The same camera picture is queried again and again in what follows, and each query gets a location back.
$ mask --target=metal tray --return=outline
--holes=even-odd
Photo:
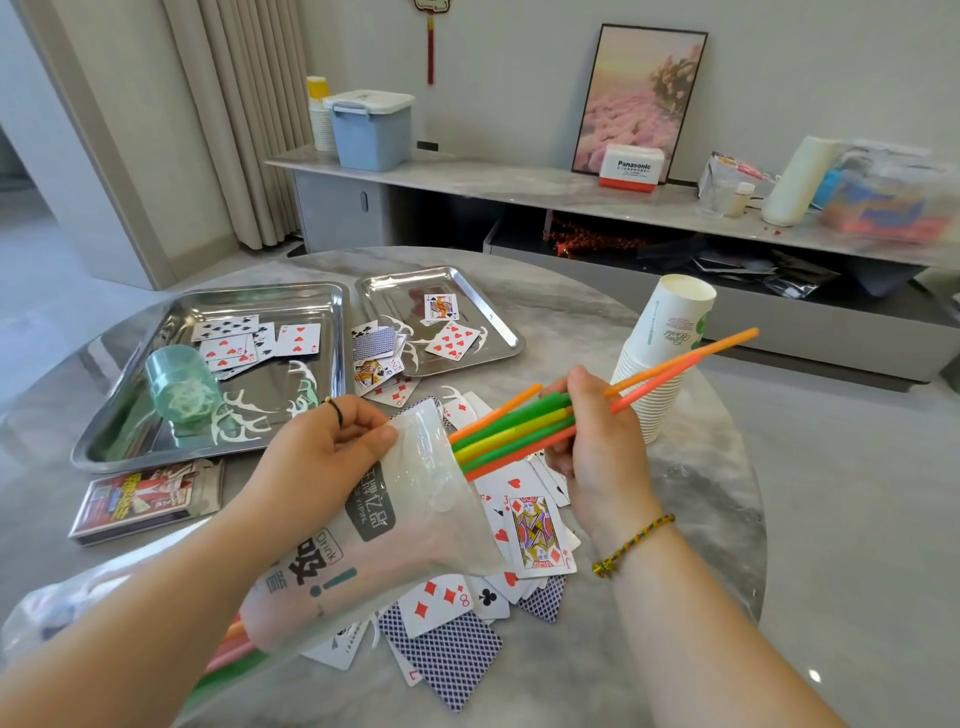
[[[493,304],[456,268],[426,268],[391,276],[374,276],[357,281],[365,321],[377,319],[381,326],[399,326],[408,335],[403,348],[403,373],[407,376],[432,376],[454,372],[488,361],[506,359],[523,351],[526,341],[497,313]],[[479,337],[460,361],[426,353],[426,345],[442,328],[425,326],[423,296],[428,293],[455,293],[460,307],[460,323],[479,328]]]
[[[347,392],[347,372],[352,372],[348,364],[353,358],[345,320],[348,301],[346,287],[332,282],[224,288],[173,300],[86,426],[71,453],[73,464],[90,473],[121,473],[266,448],[295,413],[316,406],[327,395]],[[320,352],[298,359],[270,359],[221,382],[225,404],[212,422],[174,428],[160,418],[144,371],[151,352],[168,344],[190,344],[198,322],[253,313],[278,328],[320,324]],[[309,391],[311,378],[313,392]]]

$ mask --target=curtain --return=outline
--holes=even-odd
[[[237,238],[259,250],[298,230],[271,156],[310,143],[297,0],[164,0]]]

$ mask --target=floor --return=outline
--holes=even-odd
[[[18,343],[0,351],[0,417],[68,353],[166,295],[89,278],[35,192],[14,194],[0,195],[0,335]],[[208,274],[262,259],[238,254]],[[960,396],[719,357],[702,368],[759,475],[763,631],[852,725],[955,725]]]

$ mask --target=round marble table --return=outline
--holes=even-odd
[[[203,288],[338,280],[454,265],[492,299],[527,340],[511,359],[425,379],[414,400],[449,384],[498,404],[531,382],[549,382],[576,363],[609,376],[636,314],[581,283],[504,258],[428,248],[377,248],[271,262]],[[28,591],[87,569],[163,533],[158,529],[91,548],[66,538],[90,477],[69,464],[70,449],[120,369],[158,315],[147,309],[111,328],[26,392],[0,425],[0,613]],[[354,313],[359,322],[359,313]],[[227,496],[246,482],[256,454],[228,460]],[[664,507],[727,591],[759,619],[766,581],[766,530],[756,476],[743,440],[703,375],[692,370],[656,443],[655,489]],[[584,540],[580,572],[566,587],[560,617],[547,624],[520,610],[494,624],[504,647],[466,708],[451,713],[425,683],[408,689],[383,640],[370,637],[349,672],[299,658],[210,706],[204,726],[583,726],[646,725],[610,584],[593,577]]]

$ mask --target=hand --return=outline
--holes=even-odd
[[[295,417],[267,447],[224,512],[243,522],[267,564],[323,528],[396,442],[387,416],[368,401],[353,395],[335,401],[343,427],[330,404]]]
[[[548,448],[547,464],[566,476],[573,512],[603,554],[661,515],[640,422],[630,407],[611,414],[607,386],[577,366],[544,390],[570,393],[577,434]]]

